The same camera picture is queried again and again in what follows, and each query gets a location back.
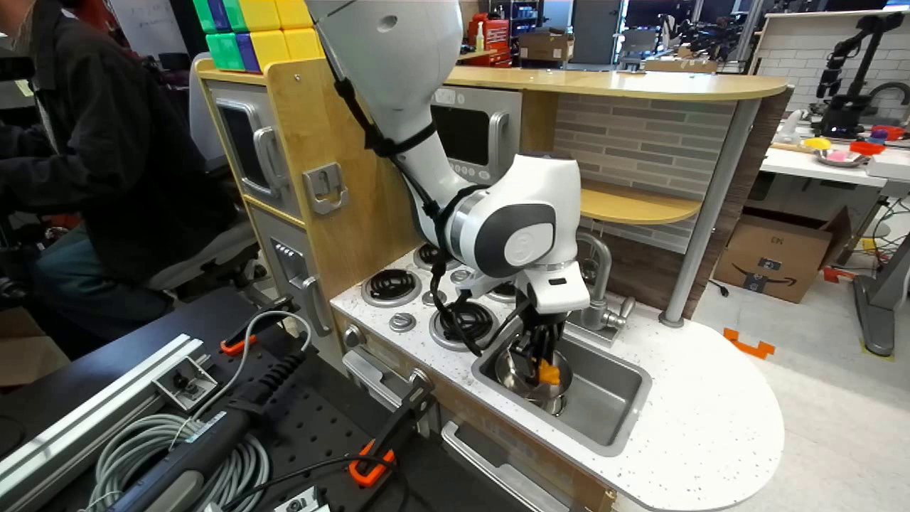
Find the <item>white countertop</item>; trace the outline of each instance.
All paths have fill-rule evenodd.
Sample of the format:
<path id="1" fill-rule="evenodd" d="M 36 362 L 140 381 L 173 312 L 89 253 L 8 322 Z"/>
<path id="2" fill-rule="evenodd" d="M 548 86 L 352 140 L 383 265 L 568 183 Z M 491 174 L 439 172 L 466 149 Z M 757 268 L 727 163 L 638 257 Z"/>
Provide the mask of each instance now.
<path id="1" fill-rule="evenodd" d="M 887 149 L 870 163 L 870 177 L 887 180 L 887 183 L 910 183 L 910 150 Z"/>
<path id="2" fill-rule="evenodd" d="M 393 268 L 415 270 L 410 253 Z M 507 318 L 510 304 L 480 301 Z M 638 308 L 625 331 L 605 344 L 618 359 L 643 366 L 651 375 L 651 391 L 622 452 L 599 455 L 510 405 L 507 396 L 490 393 L 471 372 L 476 355 L 433 341 L 433 308 L 420 300 L 402 308 L 373 308 L 362 300 L 362 288 L 349 288 L 333 300 L 333 308 L 490 409 L 510 409 L 514 428 L 643 506 L 726 510 L 759 492 L 780 466 L 784 423 L 776 396 L 747 355 L 703 325 L 663 327 L 658 311 Z M 390 317 L 403 311 L 419 318 L 419 327 L 393 334 Z"/>
<path id="3" fill-rule="evenodd" d="M 881 177 L 865 169 L 830 169 L 821 165 L 813 155 L 767 149 L 763 174 L 781 174 L 781 177 L 803 177 L 803 180 L 821 180 L 821 183 L 848 183 L 861 189 L 884 189 Z"/>

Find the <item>stainless steel sink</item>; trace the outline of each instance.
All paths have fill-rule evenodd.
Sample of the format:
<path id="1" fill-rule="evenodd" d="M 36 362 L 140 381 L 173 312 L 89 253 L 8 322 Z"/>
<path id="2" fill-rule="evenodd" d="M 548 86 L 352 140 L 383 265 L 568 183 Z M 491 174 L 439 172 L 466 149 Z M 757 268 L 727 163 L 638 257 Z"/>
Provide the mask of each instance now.
<path id="1" fill-rule="evenodd" d="M 514 396 L 494 379 L 494 359 L 510 347 L 510 341 L 511 339 L 504 335 L 497 347 L 478 359 L 476 375 L 484 381 L 484 386 L 504 393 L 514 402 L 514 406 L 535 412 L 541 421 L 568 432 L 588 449 L 599 455 L 618 455 L 648 396 L 648 372 L 615 359 L 605 352 L 602 339 L 568 325 L 558 349 L 568 359 L 571 384 L 565 391 L 565 406 L 551 415 Z"/>

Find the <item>green box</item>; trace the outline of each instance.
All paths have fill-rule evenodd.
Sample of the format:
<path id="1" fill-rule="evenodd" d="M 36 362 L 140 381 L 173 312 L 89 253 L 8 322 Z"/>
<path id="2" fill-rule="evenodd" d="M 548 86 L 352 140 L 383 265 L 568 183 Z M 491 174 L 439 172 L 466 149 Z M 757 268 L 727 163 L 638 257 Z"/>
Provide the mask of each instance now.
<path id="1" fill-rule="evenodd" d="M 240 54 L 233 31 L 205 35 L 205 44 L 215 69 L 244 72 L 244 56 Z"/>
<path id="2" fill-rule="evenodd" d="M 244 8 L 240 0 L 223 0 L 227 12 L 230 31 L 248 31 Z"/>
<path id="3" fill-rule="evenodd" d="M 207 0 L 193 0 L 193 8 L 201 31 L 215 31 L 215 17 L 211 15 Z"/>

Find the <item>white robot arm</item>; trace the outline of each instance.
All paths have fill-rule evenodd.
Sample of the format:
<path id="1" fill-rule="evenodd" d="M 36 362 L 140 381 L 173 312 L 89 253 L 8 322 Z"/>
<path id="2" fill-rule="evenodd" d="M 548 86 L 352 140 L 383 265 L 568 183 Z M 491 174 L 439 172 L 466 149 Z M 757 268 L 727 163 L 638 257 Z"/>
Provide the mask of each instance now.
<path id="1" fill-rule="evenodd" d="M 424 237 L 491 280 L 517 280 L 535 312 L 588 308 L 574 261 L 581 172 L 514 156 L 491 189 L 461 180 L 433 130 L 430 102 L 461 51 L 459 0 L 306 0 L 333 72 L 348 81 L 410 183 Z"/>

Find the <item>floor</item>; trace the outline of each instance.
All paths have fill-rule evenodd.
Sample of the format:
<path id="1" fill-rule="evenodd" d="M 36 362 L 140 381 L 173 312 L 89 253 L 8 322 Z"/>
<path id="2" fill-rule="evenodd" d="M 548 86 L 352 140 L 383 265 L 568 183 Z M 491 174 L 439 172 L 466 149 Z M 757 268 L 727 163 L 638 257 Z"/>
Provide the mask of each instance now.
<path id="1" fill-rule="evenodd" d="M 908 304 L 892 359 L 861 349 L 850 285 L 815 281 L 803 304 L 712 288 L 693 318 L 776 347 L 757 364 L 776 391 L 788 448 L 776 477 L 737 512 L 910 510 Z"/>

